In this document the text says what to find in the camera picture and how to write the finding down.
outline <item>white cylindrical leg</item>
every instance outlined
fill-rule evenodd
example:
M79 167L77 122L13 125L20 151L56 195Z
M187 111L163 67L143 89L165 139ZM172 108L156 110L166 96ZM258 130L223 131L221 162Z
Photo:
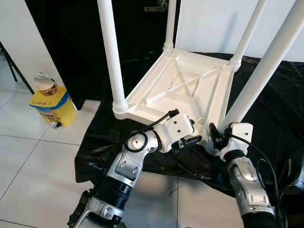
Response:
M266 3L267 3L267 0L258 1L256 8L253 11L253 14L250 18L250 21L245 29L245 32L238 44L238 47L237 47L233 57L230 59L230 63L233 65L236 65L235 72L237 72L239 67L241 66L242 56L250 42L250 39L252 37L254 30L256 29L258 21L261 18L261 15L263 13Z
M231 109L227 113L219 130L224 131L230 123L240 122L272 74L282 61L304 26L304 0L297 0L289 11L275 38L263 58L255 68Z
M174 33L174 22L175 22L175 10L176 10L176 0L169 1L168 7L168 18L167 18L167 30L166 30L166 40L163 45L163 50L173 49L173 33Z
M97 4L113 94L113 111L124 113L128 109L128 104L124 97L112 2L111 0L97 0Z

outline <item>white plastic bracket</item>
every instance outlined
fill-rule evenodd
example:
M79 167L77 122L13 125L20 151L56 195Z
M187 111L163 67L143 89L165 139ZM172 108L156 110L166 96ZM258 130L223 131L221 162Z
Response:
M230 127L232 129L231 133L233 135L238 136L242 139L245 139L248 142L251 142L252 130L253 130L252 124L250 124L250 123L233 123ZM227 146L220 151L219 156L220 156L221 160L225 161L224 156L229 151L242 150L244 152L244 154L246 155L247 148L248 148L247 143L240 141L239 139L230 137Z
M163 124L156 125L154 131L156 131L161 138L162 149L160 152L166 153L171 150L173 143L192 134L194 129L187 115L177 114Z

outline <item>cup lid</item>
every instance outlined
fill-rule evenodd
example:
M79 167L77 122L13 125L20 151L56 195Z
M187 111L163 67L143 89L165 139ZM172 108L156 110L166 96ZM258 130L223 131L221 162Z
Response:
M37 73L34 77L35 89L37 90L45 90L51 88L55 82L44 73Z

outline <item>yellow container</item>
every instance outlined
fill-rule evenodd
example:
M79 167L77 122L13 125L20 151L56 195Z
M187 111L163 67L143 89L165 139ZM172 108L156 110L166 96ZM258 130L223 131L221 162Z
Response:
M68 126L76 115L67 89L63 86L58 86L57 92L52 96L44 96L36 91L29 105L35 107L47 123L60 122L63 126Z

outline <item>white wall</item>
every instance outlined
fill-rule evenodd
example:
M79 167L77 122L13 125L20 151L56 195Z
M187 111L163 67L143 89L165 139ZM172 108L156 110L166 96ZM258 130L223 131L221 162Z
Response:
M245 55L262 57L295 0L269 0ZM176 48L234 53L257 0L182 0ZM304 30L284 60L304 62Z
M24 0L0 0L0 40L33 90L37 72L63 85Z

